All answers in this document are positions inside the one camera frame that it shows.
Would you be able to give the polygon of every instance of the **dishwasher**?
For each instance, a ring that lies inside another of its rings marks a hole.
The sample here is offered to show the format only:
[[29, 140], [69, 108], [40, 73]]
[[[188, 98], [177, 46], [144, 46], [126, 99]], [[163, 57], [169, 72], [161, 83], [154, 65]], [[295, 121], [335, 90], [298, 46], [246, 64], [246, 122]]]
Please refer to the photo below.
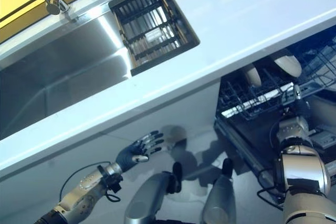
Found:
[[[214, 128], [229, 139], [263, 188], [274, 184], [270, 167], [279, 153], [276, 132], [283, 115], [296, 106], [295, 86], [310, 111], [307, 121], [313, 148], [334, 185], [336, 26], [221, 78]], [[281, 194], [270, 195], [283, 203]]]

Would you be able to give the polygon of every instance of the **white countertop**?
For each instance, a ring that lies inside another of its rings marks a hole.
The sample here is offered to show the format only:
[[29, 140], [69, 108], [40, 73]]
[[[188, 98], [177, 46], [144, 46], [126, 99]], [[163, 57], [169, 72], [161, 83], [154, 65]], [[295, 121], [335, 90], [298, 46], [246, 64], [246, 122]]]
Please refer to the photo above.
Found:
[[[72, 6], [80, 13], [102, 1], [78, 0]], [[117, 129], [136, 115], [336, 23], [335, 0], [176, 2], [200, 45], [0, 141], [0, 176], [106, 128]], [[0, 45], [0, 60], [64, 22], [49, 16], [34, 24]]]

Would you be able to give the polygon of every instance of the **robot finger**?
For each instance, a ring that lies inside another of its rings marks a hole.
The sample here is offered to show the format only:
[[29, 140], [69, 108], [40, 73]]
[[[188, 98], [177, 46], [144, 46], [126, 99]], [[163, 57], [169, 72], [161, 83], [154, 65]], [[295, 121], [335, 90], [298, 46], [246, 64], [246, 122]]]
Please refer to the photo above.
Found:
[[153, 136], [157, 135], [159, 133], [159, 131], [152, 131], [148, 134], [146, 134], [145, 136], [139, 138], [138, 140], [135, 141], [135, 143], [142, 143], [144, 141], [146, 141], [147, 139], [151, 139]]
[[159, 139], [159, 140], [156, 140], [156, 141], [151, 141], [151, 142], [147, 143], [144, 148], [145, 148], [145, 150], [150, 150], [151, 148], [157, 146], [158, 144], [162, 144], [163, 142], [164, 142], [163, 139]]
[[137, 163], [147, 162], [149, 160], [147, 155], [135, 155], [132, 157], [132, 161]]
[[159, 152], [160, 150], [162, 150], [161, 147], [156, 147], [156, 148], [154, 148], [154, 149], [150, 149], [150, 150], [149, 150], [149, 155], [152, 155], [152, 154], [154, 154], [155, 152]]
[[154, 140], [156, 140], [158, 138], [162, 138], [162, 137], [163, 137], [162, 133], [151, 135], [151, 136], [147, 137], [146, 139], [144, 139], [143, 143], [147, 145], [147, 144], [151, 143], [152, 141], [154, 141]]

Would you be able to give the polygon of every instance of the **dishwasher rack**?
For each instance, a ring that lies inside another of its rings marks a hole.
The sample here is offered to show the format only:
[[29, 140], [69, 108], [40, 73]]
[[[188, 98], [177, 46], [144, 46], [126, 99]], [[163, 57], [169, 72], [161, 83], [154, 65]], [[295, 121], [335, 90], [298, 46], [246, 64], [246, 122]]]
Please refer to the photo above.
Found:
[[136, 67], [132, 75], [198, 45], [173, 0], [124, 0], [110, 8]]
[[336, 27], [313, 35], [287, 49], [301, 64], [302, 73], [298, 78], [291, 77], [278, 66], [269, 69], [268, 66], [273, 62], [266, 57], [255, 62], [256, 66], [261, 62], [259, 65], [262, 66], [258, 68], [262, 80], [261, 87], [248, 85], [244, 74], [239, 70], [235, 73], [236, 78], [222, 77], [217, 112], [226, 118], [240, 114], [245, 119], [252, 120], [261, 113], [293, 102], [294, 84], [300, 85], [303, 97], [323, 89], [336, 91]]

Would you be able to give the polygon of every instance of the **black robotic glove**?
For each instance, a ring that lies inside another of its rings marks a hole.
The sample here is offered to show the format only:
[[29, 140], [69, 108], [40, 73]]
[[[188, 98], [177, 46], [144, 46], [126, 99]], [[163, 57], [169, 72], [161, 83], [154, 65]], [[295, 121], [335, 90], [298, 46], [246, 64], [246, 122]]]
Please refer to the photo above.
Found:
[[156, 146], [164, 142], [162, 136], [159, 131], [153, 131], [123, 149], [115, 160], [122, 172], [128, 171], [137, 163], [147, 162], [151, 154], [160, 151], [161, 147]]

